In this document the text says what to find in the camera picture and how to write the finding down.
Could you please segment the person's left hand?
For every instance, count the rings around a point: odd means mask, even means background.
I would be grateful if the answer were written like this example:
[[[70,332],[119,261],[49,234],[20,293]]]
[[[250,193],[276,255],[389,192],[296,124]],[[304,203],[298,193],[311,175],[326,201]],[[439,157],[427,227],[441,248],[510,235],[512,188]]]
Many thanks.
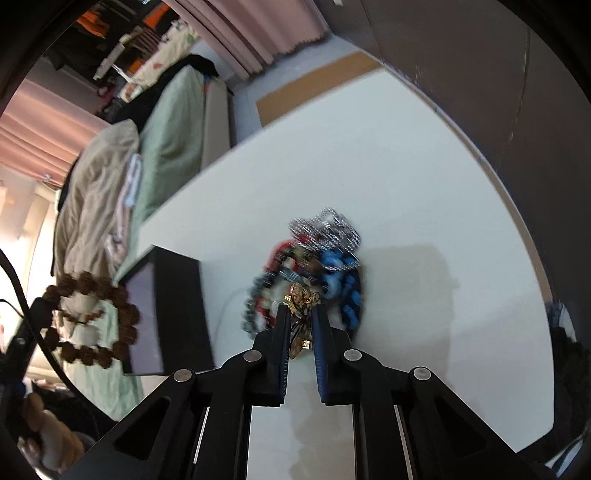
[[[29,429],[39,441],[28,438],[20,448],[32,467],[44,467],[56,474],[63,474],[85,453],[82,441],[49,410],[44,408],[41,397],[29,394],[22,410]]]

